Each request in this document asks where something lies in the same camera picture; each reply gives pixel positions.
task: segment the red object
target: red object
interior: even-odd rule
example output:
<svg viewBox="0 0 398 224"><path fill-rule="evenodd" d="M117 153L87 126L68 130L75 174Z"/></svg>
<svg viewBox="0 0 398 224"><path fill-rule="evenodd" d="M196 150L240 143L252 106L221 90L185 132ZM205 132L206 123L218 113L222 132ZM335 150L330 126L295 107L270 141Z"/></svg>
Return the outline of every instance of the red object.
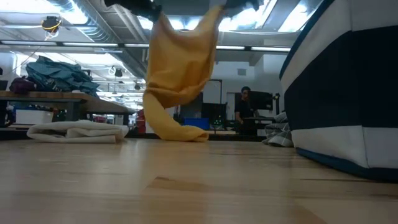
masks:
<svg viewBox="0 0 398 224"><path fill-rule="evenodd" d="M136 118L136 125L138 128L138 133L140 134L145 134L147 131L147 128L145 126L145 115L144 115L144 110L139 110L137 112L138 117Z"/></svg>

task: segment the ceiling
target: ceiling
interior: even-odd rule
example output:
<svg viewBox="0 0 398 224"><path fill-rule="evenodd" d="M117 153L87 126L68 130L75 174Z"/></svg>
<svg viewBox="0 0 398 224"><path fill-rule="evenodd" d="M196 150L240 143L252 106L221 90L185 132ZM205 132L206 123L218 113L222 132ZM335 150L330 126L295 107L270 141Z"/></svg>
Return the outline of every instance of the ceiling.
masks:
<svg viewBox="0 0 398 224"><path fill-rule="evenodd" d="M40 23L47 16L61 16L62 26L52 41L149 43L151 22L132 15L120 6L106 7L103 0L1 0L0 40L44 40ZM213 6L226 0L154 0L161 4L175 29L194 29ZM291 47L301 28L322 0L259 0L254 12L230 10L219 27L218 45ZM99 47L41 47L0 45L0 52L19 52L37 58L66 60L92 68L94 78L114 80L109 68L123 71L125 85L102 85L103 92L132 91L136 83L144 87L147 49L101 49ZM217 61L249 62L255 65L264 52L217 51Z"/></svg>

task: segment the table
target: table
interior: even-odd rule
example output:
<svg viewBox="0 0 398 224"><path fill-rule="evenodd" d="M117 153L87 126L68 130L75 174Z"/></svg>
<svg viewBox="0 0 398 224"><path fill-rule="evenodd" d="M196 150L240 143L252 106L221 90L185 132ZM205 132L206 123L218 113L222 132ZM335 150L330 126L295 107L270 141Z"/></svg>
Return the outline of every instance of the table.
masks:
<svg viewBox="0 0 398 224"><path fill-rule="evenodd" d="M82 114L124 115L123 125L129 124L129 115L134 114L123 105L101 100L85 93L30 92L18 95L11 91L0 91L0 124L4 124L7 102L34 102L37 105L67 110L67 121L77 121Z"/></svg>

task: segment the folded towel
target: folded towel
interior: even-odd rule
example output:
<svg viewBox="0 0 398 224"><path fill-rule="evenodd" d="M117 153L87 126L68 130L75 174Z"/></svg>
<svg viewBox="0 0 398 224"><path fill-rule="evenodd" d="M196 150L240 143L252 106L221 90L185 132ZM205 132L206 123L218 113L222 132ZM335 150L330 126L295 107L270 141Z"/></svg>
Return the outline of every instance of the folded towel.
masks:
<svg viewBox="0 0 398 224"><path fill-rule="evenodd" d="M164 108L191 102L213 72L222 6L214 7L195 30L174 30L166 15L154 24L149 48L146 121L164 140L206 141L208 134L193 126L181 126Z"/></svg>
<svg viewBox="0 0 398 224"><path fill-rule="evenodd" d="M33 125L27 131L27 136L43 142L117 143L122 141L128 132L127 126L91 121L64 121Z"/></svg>

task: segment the ceiling duct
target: ceiling duct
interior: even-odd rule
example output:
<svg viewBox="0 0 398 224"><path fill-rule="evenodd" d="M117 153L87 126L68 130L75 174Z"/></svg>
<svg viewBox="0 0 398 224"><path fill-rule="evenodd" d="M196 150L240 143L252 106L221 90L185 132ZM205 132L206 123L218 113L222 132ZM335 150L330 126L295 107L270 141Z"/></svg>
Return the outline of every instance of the ceiling duct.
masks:
<svg viewBox="0 0 398 224"><path fill-rule="evenodd" d="M74 11L73 3L89 18L85 25L89 28L79 28L79 30L87 35L93 42L97 43L115 43L121 42L121 39L114 33L112 28L105 22L98 11L87 0L47 0L56 7L60 7L63 11ZM121 54L111 54L121 60L127 69L137 78L145 78L146 66L136 59L128 50L124 50Z"/></svg>

